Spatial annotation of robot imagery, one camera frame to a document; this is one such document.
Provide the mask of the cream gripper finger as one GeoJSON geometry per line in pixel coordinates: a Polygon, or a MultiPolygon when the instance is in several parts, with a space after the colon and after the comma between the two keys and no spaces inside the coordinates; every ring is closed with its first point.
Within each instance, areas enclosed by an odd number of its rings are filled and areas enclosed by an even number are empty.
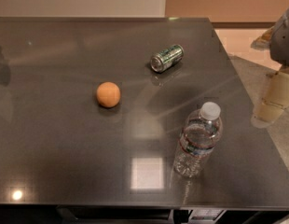
{"type": "Polygon", "coordinates": [[[289,66],[282,66],[269,80],[255,106],[252,123],[272,124],[289,106],[289,66]]]}
{"type": "Polygon", "coordinates": [[[251,47],[253,49],[259,50],[269,49],[272,33],[273,27],[270,27],[269,29],[267,29],[266,32],[264,32],[261,36],[259,36],[256,40],[253,41],[251,47]]]}

